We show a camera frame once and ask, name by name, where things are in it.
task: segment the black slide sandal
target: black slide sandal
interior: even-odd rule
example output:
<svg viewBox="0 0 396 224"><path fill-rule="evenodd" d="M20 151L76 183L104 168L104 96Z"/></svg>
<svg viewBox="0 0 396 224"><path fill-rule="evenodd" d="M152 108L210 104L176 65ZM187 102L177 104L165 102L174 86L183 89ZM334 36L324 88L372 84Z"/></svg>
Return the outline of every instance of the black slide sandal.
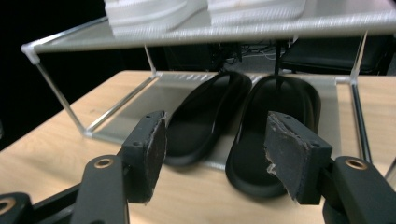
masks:
<svg viewBox="0 0 396 224"><path fill-rule="evenodd" d="M283 184L267 172L270 162L265 158L264 136L269 110L291 115L316 133L320 98L310 84L292 77L264 77L253 87L225 170L229 182L252 197L286 193Z"/></svg>
<svg viewBox="0 0 396 224"><path fill-rule="evenodd" d="M193 90L169 120L164 163L183 167L206 157L251 85L249 77L226 71Z"/></svg>

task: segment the black chair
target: black chair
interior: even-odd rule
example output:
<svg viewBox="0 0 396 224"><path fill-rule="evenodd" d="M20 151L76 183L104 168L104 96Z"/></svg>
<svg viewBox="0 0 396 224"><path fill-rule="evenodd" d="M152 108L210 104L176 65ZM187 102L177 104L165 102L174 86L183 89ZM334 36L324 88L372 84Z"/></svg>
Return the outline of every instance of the black chair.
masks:
<svg viewBox="0 0 396 224"><path fill-rule="evenodd" d="M298 38L279 59L279 68L293 73L349 75L354 65L359 36ZM392 60L393 35L367 36L361 75L386 75Z"/></svg>

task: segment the shelf top panel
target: shelf top panel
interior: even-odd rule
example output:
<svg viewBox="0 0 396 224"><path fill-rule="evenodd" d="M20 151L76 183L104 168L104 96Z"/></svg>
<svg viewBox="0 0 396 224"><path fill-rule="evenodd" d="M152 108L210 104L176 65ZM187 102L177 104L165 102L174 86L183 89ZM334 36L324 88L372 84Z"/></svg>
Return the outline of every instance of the shelf top panel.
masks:
<svg viewBox="0 0 396 224"><path fill-rule="evenodd" d="M303 15L288 21L238 26L212 26L203 10L176 30L114 37L106 18L30 43L36 53L127 49L198 43L241 42L290 36L396 34L392 0L306 0Z"/></svg>

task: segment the light wood tabletop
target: light wood tabletop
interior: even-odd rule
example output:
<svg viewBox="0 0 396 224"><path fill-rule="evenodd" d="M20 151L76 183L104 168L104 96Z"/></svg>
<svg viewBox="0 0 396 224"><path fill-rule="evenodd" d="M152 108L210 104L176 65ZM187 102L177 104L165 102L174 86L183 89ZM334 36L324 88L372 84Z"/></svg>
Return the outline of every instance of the light wood tabletop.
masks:
<svg viewBox="0 0 396 224"><path fill-rule="evenodd" d="M72 108L88 125L149 75L118 73ZM396 156L396 77L359 77L359 90L374 165L384 175ZM359 157L350 88L338 84L337 92L342 152ZM79 183L91 159L119 150L120 145L82 136L62 111L0 152L0 194L21 191L40 202ZM220 170L163 166L151 201L129 204L129 211L131 223L317 224L324 222L322 205L299 205L288 195L251 199Z"/></svg>

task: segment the white shoe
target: white shoe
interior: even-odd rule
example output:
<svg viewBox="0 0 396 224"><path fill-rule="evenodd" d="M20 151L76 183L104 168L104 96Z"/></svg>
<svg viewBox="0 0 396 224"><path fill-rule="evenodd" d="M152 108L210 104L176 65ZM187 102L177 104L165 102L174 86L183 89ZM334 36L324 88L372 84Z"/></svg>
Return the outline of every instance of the white shoe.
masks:
<svg viewBox="0 0 396 224"><path fill-rule="evenodd" d="M212 25L239 25L300 17L305 0L208 0Z"/></svg>
<svg viewBox="0 0 396 224"><path fill-rule="evenodd" d="M114 36L166 32L204 8L206 0L106 0Z"/></svg>

